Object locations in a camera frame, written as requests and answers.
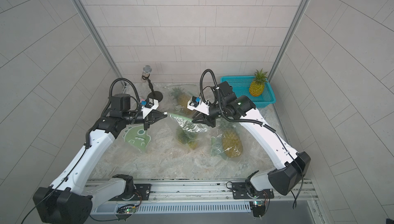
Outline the yellow pineapple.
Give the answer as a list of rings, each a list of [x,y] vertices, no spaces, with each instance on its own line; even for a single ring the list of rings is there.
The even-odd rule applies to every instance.
[[[197,132],[191,132],[182,128],[178,128],[176,129],[175,138],[180,144],[188,146],[191,150],[195,150],[198,147]]]

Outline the orange pineapple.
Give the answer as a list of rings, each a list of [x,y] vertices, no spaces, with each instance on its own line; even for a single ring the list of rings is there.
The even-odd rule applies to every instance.
[[[256,72],[254,73],[253,81],[249,87],[250,95],[253,97],[260,96],[264,92],[266,82],[267,72],[265,72],[263,69],[256,70]]]

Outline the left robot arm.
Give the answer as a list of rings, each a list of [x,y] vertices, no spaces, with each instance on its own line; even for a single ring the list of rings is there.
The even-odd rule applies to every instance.
[[[35,210],[47,224],[83,224],[91,211],[114,197],[127,200],[137,195],[133,177],[116,175],[111,180],[86,192],[85,185],[104,152],[119,134],[131,124],[142,124],[147,130],[155,122],[166,118],[157,110],[155,99],[140,101],[130,109],[133,99],[128,94],[111,96],[101,117],[86,134],[86,142],[67,168],[49,187],[39,187],[33,195]]]

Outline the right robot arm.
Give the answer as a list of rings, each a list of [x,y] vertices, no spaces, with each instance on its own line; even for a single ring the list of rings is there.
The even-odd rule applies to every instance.
[[[267,124],[256,105],[247,97],[237,97],[227,82],[211,87],[216,98],[211,104],[202,97],[191,97],[188,109],[196,111],[194,123],[212,128],[218,118],[224,118],[243,126],[266,151],[274,164],[269,172],[256,171],[246,180],[246,189],[251,196],[273,188],[281,195],[287,195],[298,184],[303,183],[311,162],[306,152],[298,152],[286,143]]]

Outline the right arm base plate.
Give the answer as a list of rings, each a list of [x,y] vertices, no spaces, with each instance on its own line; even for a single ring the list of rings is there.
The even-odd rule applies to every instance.
[[[273,199],[274,193],[271,189],[257,191],[251,184],[245,182],[228,181],[226,187],[233,193],[234,199]]]

